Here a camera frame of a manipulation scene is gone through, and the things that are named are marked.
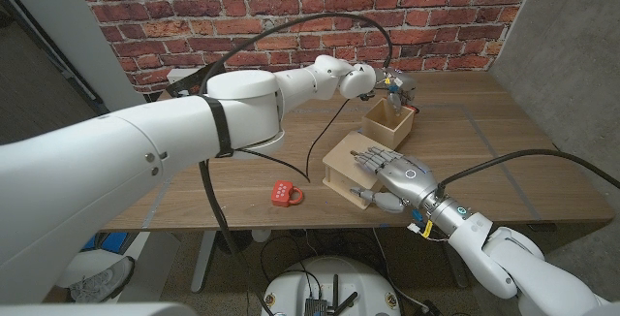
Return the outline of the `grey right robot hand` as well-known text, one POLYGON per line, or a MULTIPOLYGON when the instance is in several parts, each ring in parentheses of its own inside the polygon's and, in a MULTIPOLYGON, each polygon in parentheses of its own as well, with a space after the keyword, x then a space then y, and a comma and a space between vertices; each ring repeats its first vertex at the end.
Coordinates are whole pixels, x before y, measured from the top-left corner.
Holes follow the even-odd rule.
POLYGON ((416 157, 377 146, 362 152, 352 150, 351 154, 360 167, 375 175, 387 188, 386 192, 374 192, 352 187, 350 192, 366 204, 373 203, 391 213, 400 213, 410 205, 431 216, 443 201, 435 195, 438 182, 432 171, 416 157))

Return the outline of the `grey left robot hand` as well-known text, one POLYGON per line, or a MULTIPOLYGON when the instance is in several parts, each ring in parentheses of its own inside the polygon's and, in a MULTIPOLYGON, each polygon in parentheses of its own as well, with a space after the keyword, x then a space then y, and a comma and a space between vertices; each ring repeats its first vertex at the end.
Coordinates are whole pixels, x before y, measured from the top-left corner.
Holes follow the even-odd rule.
POLYGON ((404 106, 410 106, 415 99, 416 80, 409 74, 392 68, 384 68, 384 86, 387 89, 387 101, 396 115, 404 106))

